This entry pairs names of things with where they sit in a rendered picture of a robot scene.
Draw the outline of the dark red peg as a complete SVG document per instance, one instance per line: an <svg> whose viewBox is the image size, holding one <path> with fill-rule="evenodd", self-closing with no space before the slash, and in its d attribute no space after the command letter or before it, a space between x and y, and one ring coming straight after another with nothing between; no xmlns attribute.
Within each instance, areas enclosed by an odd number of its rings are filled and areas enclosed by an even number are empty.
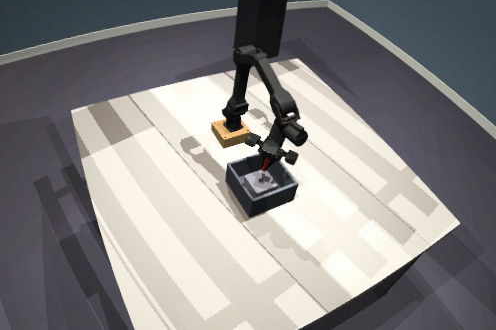
<svg viewBox="0 0 496 330"><path fill-rule="evenodd" d="M264 166L263 166L263 168L262 168L262 171L264 171L264 172L266 171L266 167L268 166L269 161L270 161L270 160L268 160L268 159L266 159L266 160L265 160L265 163L264 163Z"/></svg>

